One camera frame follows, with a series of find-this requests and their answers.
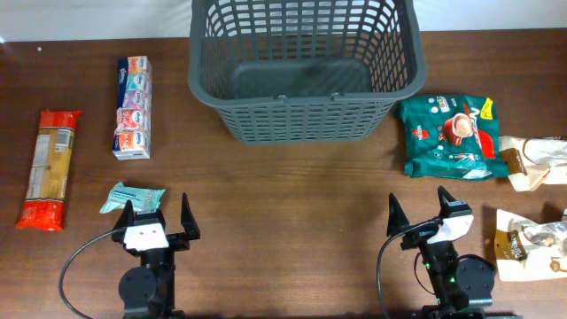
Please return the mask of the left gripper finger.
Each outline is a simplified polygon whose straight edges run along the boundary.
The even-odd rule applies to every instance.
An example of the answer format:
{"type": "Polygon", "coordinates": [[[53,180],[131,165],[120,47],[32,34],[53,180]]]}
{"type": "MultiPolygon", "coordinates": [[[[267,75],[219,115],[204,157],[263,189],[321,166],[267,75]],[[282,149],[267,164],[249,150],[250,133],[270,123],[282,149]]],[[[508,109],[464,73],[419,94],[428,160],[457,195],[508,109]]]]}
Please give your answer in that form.
{"type": "Polygon", "coordinates": [[[187,235],[199,234],[199,227],[190,210],[190,204],[186,192],[184,192],[182,196],[181,224],[187,235]]]}
{"type": "Polygon", "coordinates": [[[122,230],[127,228],[131,224],[132,217],[134,215],[134,209],[132,202],[128,200],[120,214],[118,221],[115,223],[115,229],[122,230]]]}

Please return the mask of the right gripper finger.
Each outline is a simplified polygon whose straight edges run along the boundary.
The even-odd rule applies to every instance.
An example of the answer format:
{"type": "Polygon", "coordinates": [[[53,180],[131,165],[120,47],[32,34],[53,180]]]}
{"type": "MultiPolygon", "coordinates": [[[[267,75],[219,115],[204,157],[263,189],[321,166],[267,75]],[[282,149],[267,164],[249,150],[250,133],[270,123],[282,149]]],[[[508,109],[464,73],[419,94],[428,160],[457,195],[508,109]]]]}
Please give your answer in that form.
{"type": "Polygon", "coordinates": [[[404,233],[409,228],[409,221],[400,202],[393,193],[389,194],[388,223],[386,236],[394,237],[404,233]]]}
{"type": "Polygon", "coordinates": [[[443,186],[438,187],[438,197],[440,204],[439,215],[448,217],[451,214],[450,203],[455,202],[455,198],[443,186]]]}

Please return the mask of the green cocoa bag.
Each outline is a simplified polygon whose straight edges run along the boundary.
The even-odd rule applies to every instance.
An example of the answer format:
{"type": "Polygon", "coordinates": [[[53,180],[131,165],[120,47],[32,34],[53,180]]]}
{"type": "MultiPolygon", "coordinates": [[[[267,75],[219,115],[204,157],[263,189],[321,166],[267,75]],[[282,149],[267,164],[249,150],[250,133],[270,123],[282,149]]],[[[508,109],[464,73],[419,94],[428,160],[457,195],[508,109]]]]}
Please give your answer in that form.
{"type": "Polygon", "coordinates": [[[484,181],[509,175],[500,156],[496,104],[489,97],[429,95],[399,102],[405,132],[404,173],[484,181]]]}

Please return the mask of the beige rice bag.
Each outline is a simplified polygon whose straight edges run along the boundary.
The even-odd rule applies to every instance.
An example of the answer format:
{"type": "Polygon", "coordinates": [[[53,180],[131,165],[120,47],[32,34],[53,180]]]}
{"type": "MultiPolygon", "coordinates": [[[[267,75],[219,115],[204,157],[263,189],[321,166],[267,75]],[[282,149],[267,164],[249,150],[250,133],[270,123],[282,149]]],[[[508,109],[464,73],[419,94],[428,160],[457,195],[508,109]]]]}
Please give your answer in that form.
{"type": "Polygon", "coordinates": [[[535,191],[542,184],[566,184],[566,139],[501,136],[500,156],[515,191],[535,191]]]}

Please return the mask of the beige snack bag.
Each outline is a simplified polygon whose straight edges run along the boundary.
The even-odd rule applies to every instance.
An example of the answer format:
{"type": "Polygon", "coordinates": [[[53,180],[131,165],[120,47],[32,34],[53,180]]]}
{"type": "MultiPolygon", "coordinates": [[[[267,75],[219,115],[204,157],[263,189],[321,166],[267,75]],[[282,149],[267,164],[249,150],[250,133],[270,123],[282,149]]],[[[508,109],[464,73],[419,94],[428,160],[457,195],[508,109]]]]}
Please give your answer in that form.
{"type": "Polygon", "coordinates": [[[566,278],[566,220],[537,223],[498,209],[494,253],[503,282],[566,278]]]}

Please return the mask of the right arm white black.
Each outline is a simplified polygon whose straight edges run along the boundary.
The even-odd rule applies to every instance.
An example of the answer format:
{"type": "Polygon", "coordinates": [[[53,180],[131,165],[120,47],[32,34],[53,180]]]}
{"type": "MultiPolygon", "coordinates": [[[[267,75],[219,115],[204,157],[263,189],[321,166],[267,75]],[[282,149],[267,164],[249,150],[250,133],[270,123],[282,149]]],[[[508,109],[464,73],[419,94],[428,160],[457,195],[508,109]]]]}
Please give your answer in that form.
{"type": "Polygon", "coordinates": [[[459,254],[454,241],[465,236],[474,221],[470,205],[455,199],[444,187],[438,187],[439,214],[410,224],[394,194],[388,196],[387,240],[377,256],[377,296],[386,318],[382,289],[381,264],[386,248],[400,239],[403,251],[416,249],[423,259],[432,294],[437,303],[422,307],[414,318],[450,319],[515,318],[515,314],[490,314],[485,310],[493,304],[492,291],[496,267],[476,254],[459,254]]]}

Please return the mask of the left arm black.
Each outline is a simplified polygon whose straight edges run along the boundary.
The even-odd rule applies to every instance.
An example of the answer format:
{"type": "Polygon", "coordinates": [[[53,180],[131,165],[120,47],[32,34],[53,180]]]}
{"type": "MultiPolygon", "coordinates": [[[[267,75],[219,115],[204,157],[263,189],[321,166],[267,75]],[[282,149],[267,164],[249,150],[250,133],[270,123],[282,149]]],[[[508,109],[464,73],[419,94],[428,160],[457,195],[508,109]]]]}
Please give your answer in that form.
{"type": "Polygon", "coordinates": [[[200,239],[200,230],[190,210],[186,194],[182,197],[183,231],[166,233],[160,209],[137,212],[128,201],[113,227],[112,241],[140,259],[138,267],[120,279],[118,292],[126,318],[184,318],[175,308],[175,254],[188,251],[190,242],[200,239]]]}

